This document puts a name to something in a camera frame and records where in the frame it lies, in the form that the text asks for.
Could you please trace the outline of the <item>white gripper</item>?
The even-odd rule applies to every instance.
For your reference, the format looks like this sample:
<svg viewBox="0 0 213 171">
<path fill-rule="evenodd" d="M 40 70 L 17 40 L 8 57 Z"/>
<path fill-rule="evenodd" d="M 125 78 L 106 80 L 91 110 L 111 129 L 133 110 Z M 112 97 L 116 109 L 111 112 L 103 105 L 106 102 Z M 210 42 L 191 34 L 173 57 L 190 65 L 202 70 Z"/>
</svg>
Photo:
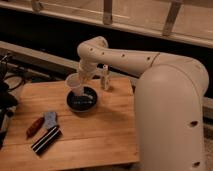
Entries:
<svg viewBox="0 0 213 171">
<path fill-rule="evenodd" d="M 78 67 L 79 80 L 82 86 L 84 86 L 89 80 L 93 78 L 97 71 L 97 64 L 80 61 Z"/>
</svg>

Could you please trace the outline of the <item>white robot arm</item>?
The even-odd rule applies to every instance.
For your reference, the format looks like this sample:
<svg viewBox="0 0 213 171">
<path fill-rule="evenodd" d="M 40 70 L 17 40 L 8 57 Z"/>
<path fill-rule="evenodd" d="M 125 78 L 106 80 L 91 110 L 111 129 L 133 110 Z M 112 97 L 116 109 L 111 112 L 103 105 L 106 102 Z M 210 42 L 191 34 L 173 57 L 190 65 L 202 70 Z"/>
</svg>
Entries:
<svg viewBox="0 0 213 171">
<path fill-rule="evenodd" d="M 98 36 L 78 45 L 83 79 L 99 63 L 138 78 L 135 123 L 142 171 L 205 171 L 203 97 L 209 76 L 196 59 L 110 49 Z"/>
</svg>

